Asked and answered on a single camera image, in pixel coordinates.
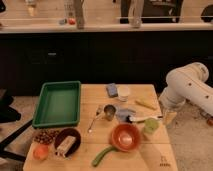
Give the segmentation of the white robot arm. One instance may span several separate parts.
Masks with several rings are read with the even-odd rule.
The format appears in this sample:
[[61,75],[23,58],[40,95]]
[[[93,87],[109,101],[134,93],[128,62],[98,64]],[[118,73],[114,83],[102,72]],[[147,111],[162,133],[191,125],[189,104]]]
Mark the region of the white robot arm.
[[194,62],[175,68],[166,75],[167,86],[159,96],[162,106],[163,123],[168,125],[187,100],[201,109],[207,124],[213,126],[213,87],[206,84],[208,68]]

